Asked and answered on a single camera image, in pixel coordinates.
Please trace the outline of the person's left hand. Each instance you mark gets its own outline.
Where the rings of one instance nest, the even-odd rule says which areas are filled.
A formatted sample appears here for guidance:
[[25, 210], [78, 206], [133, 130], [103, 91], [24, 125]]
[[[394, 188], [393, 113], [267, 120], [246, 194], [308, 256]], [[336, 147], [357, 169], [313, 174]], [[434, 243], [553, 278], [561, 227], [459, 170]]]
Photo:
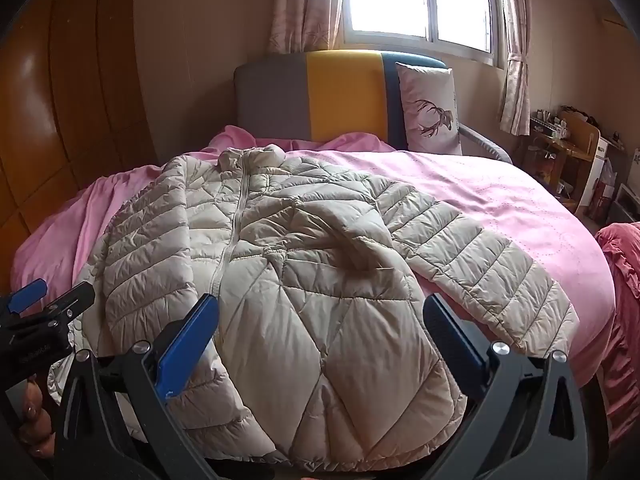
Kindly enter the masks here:
[[55, 433], [35, 376], [27, 379], [23, 393], [20, 439], [35, 458], [54, 456]]

